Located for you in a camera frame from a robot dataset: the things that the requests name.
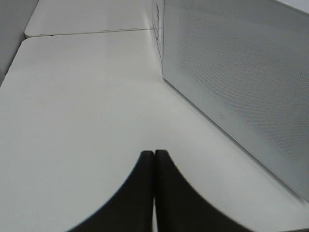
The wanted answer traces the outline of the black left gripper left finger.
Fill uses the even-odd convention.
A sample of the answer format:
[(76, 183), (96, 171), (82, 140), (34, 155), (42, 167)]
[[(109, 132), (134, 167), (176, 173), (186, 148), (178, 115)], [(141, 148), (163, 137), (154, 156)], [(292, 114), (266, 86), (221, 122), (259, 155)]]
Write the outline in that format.
[(142, 151), (118, 191), (71, 232), (151, 232), (155, 163), (152, 151)]

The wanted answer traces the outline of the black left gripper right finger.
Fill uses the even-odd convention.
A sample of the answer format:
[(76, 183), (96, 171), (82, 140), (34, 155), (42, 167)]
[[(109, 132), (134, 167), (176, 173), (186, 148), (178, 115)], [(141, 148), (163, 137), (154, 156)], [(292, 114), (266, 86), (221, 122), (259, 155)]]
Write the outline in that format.
[(201, 155), (154, 155), (160, 232), (306, 232), (309, 203), (240, 150), (224, 164)]

